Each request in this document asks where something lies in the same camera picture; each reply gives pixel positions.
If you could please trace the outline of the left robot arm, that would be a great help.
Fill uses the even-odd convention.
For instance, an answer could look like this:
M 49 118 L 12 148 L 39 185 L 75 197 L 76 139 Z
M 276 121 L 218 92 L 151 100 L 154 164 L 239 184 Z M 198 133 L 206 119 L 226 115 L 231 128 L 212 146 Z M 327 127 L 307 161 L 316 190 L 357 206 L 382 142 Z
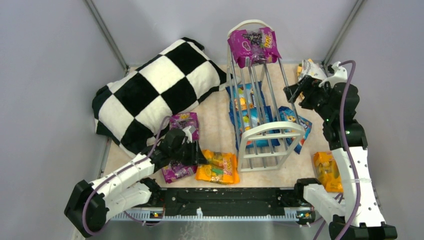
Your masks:
M 154 145 L 146 147 L 130 162 L 91 182 L 78 182 L 69 197 L 64 215 L 85 238 L 99 234 L 109 220 L 138 205 L 154 205 L 161 188 L 150 175 L 171 162 L 184 166 L 205 164 L 196 128 L 174 128 Z

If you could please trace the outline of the purple grape candy bag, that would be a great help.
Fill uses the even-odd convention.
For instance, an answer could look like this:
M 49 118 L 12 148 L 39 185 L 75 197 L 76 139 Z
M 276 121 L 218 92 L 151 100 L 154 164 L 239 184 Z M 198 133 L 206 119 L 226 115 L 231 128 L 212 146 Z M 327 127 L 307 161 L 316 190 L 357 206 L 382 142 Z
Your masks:
M 167 184 L 176 182 L 179 179 L 193 176 L 197 172 L 198 166 L 186 166 L 181 163 L 170 163 L 164 166 L 161 171 Z
M 170 118 L 169 129 L 184 129 L 186 127 L 194 127 L 195 130 L 192 133 L 192 139 L 194 141 L 199 140 L 199 120 L 198 115 L 195 112 L 183 112 L 177 113 Z
M 227 40 L 239 68 L 275 63 L 281 58 L 275 32 L 270 27 L 234 30 Z

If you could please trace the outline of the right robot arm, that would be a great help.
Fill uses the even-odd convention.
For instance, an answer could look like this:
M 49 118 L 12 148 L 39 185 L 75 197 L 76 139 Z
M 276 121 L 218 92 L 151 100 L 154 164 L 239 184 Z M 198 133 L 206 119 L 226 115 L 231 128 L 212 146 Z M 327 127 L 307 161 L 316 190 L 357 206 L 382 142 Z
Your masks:
M 356 62 L 345 79 L 324 80 L 306 75 L 283 90 L 289 103 L 303 95 L 300 106 L 315 111 L 323 120 L 323 135 L 336 162 L 343 188 L 339 203 L 315 178 L 301 178 L 295 184 L 298 197 L 311 204 L 328 226 L 333 240 L 395 240 L 395 226 L 387 224 L 378 205 L 368 165 L 368 141 L 355 119 L 359 91 L 352 84 Z

